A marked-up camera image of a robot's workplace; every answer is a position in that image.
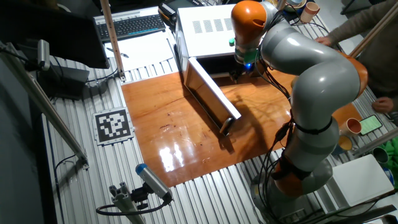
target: table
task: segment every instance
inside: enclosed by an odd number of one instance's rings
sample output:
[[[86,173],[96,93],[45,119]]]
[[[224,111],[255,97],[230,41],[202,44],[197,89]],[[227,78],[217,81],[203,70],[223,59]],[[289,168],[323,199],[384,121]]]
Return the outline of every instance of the table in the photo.
[[[292,91],[295,76],[271,73]],[[122,86],[144,162],[169,187],[265,154],[277,130],[290,120],[289,102],[262,78],[245,75],[238,84],[228,77],[215,82],[242,115],[226,137],[185,88],[179,73]],[[361,119],[352,104],[334,117],[339,124]],[[286,138],[274,149],[285,144]]]
[[[118,21],[156,13],[155,7],[118,13],[114,15],[114,19]],[[97,23],[104,22],[103,17],[95,19]],[[325,26],[318,16],[315,16],[314,22]],[[311,39],[325,35],[323,30],[312,26],[305,25],[295,28]],[[172,46],[175,43],[174,37],[169,31],[167,33],[170,34],[167,40]],[[90,80],[105,77],[116,69],[116,62],[113,58],[110,60],[111,68],[107,70],[88,68],[81,63],[62,58],[58,60],[61,66],[89,71]],[[164,62],[153,62],[151,65],[127,72],[126,78],[127,82],[133,82],[177,71],[177,64],[172,58]],[[60,204],[65,223],[129,223],[125,217],[105,217],[95,213],[96,207],[111,204],[111,194],[108,189],[110,185],[118,186],[120,182],[124,181],[130,190],[142,185],[141,178],[134,171],[135,166],[143,162],[136,137],[107,146],[97,146],[94,140],[92,114],[102,110],[126,107],[121,90],[123,85],[125,83],[118,78],[112,78],[107,82],[93,82],[90,88],[84,90],[81,100],[58,99],[54,102],[55,109],[79,144],[84,147],[90,163],[88,170],[79,169],[73,158],[58,168],[61,201],[58,201],[54,190],[54,205],[59,223],[62,223]],[[371,109],[373,99],[372,93],[366,90],[353,103],[362,117],[374,114]],[[382,114],[376,114],[376,116],[384,126],[367,136],[360,137],[359,141],[356,141],[359,147],[395,127]],[[45,117],[43,117],[43,121],[47,159],[49,166],[53,167],[60,160],[72,156],[73,152]],[[259,210],[252,203],[249,192],[251,179],[258,174],[262,159],[262,156],[255,157],[171,187],[174,196],[171,206],[144,215],[146,222],[148,224],[191,224],[211,223],[212,220],[216,220],[219,223],[264,223]],[[337,166],[349,161],[352,157],[349,154],[342,154],[328,159],[333,166]],[[53,170],[49,172],[52,186],[55,189]],[[312,194],[307,198],[307,202],[302,205],[305,210],[297,214],[300,217],[320,208]],[[154,208],[159,206],[161,201],[156,196],[149,195],[148,204],[149,208]]]

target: ventilation grille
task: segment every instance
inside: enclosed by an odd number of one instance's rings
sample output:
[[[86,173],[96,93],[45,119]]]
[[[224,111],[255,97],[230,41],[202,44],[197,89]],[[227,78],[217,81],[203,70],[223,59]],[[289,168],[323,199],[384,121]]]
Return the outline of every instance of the ventilation grille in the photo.
[[[193,29],[196,34],[201,34],[203,31],[201,30],[200,21],[192,21]]]
[[[221,19],[215,19],[214,20],[214,25],[216,26],[216,30],[218,32],[224,31],[223,24],[221,23]]]
[[[232,30],[232,22],[231,18],[224,19],[226,30]]]
[[[213,27],[211,26],[211,21],[210,20],[203,21],[203,24],[205,25],[206,32],[212,32],[213,31]]]
[[[223,32],[227,30],[232,30],[231,18],[225,19],[213,19],[213,22],[209,19],[203,21],[192,21],[193,30],[196,34],[201,34],[203,32]]]

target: green cloth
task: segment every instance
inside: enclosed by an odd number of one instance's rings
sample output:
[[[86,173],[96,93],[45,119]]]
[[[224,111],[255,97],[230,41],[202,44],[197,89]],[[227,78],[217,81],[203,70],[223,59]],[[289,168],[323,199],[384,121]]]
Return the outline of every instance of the green cloth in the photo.
[[[380,146],[388,154],[386,168],[391,170],[394,177],[394,188],[398,189],[398,137]]]

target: paper sheet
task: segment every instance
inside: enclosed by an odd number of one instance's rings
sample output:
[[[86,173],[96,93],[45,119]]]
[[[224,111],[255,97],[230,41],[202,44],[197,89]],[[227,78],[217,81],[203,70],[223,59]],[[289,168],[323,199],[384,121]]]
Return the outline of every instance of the paper sheet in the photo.
[[[173,57],[167,36],[164,32],[135,37],[127,40],[118,41],[119,50],[129,58],[121,57],[124,71],[130,71],[151,65],[154,62],[163,62]],[[107,57],[114,57],[111,43],[105,44]]]

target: computer monitor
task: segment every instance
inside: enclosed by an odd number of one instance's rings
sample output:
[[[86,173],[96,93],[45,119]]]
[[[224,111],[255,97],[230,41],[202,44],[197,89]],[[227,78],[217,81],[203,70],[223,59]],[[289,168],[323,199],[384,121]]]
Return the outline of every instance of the computer monitor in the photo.
[[[50,55],[81,62],[91,68],[109,68],[93,18],[20,1],[1,1],[0,40],[50,44]]]

